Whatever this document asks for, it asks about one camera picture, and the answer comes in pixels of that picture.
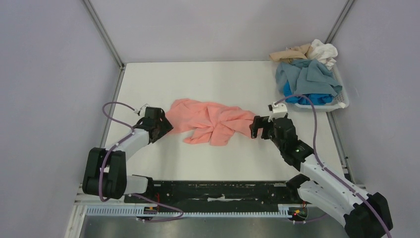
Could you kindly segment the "pink t shirt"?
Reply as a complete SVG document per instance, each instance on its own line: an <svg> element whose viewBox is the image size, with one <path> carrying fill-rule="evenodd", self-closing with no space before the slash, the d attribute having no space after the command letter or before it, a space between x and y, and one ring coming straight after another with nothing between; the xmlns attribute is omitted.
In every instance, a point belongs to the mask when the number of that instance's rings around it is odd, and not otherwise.
<svg viewBox="0 0 420 238"><path fill-rule="evenodd" d="M238 106L178 99L165 116L173 126L171 134L192 131L183 139L184 143L225 146L236 133L251 138L250 125L256 114Z"/></svg>

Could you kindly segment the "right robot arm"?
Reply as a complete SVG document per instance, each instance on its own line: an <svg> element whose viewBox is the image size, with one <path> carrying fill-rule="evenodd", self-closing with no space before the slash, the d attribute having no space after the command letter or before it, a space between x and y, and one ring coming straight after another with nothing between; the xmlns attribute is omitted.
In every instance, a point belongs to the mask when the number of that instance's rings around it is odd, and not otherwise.
<svg viewBox="0 0 420 238"><path fill-rule="evenodd" d="M262 130L284 161L299 174L287 181L286 196L292 202L301 200L315 205L334 218L350 238L390 237L393 222L386 198L370 194L339 175L317 155L315 147L300 140L287 116L255 116L250 125L251 137Z"/></svg>

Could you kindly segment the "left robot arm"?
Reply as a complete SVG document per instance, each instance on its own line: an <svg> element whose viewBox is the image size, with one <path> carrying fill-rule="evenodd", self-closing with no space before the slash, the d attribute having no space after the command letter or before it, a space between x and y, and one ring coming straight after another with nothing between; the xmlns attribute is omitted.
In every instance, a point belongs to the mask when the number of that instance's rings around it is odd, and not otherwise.
<svg viewBox="0 0 420 238"><path fill-rule="evenodd" d="M106 148L89 151L82 190L102 200L120 199L136 193L143 202L151 202L156 194L151 177L128 175L127 161L142 148L155 143L173 130L161 108L146 107L145 115L129 132Z"/></svg>

